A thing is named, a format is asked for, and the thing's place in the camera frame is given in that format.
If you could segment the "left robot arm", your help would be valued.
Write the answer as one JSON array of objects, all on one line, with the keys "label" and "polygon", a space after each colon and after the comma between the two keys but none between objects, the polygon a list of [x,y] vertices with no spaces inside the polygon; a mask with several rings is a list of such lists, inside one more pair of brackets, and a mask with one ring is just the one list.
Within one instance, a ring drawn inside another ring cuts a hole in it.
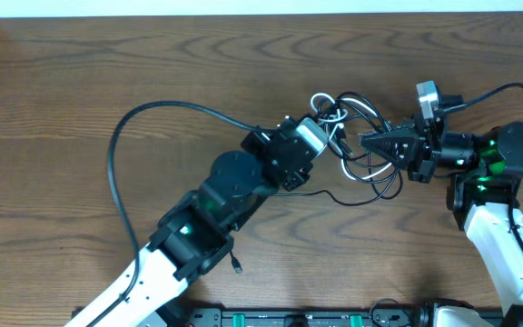
[{"label": "left robot arm", "polygon": [[240,230],[279,190],[309,179],[329,136],[314,119],[286,118],[274,134],[253,131],[221,154],[209,176],[157,224],[125,271],[69,322],[72,326],[137,326],[178,298],[231,250]]}]

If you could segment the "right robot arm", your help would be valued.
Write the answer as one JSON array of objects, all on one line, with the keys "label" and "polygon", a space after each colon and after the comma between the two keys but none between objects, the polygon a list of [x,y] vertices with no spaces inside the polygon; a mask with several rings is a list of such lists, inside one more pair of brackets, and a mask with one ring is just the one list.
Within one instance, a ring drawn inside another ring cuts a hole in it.
[{"label": "right robot arm", "polygon": [[361,146],[428,183],[451,171],[446,205],[478,250],[498,294],[503,325],[523,326],[523,122],[481,135],[452,132],[451,109],[415,114],[404,124],[360,138]]}]

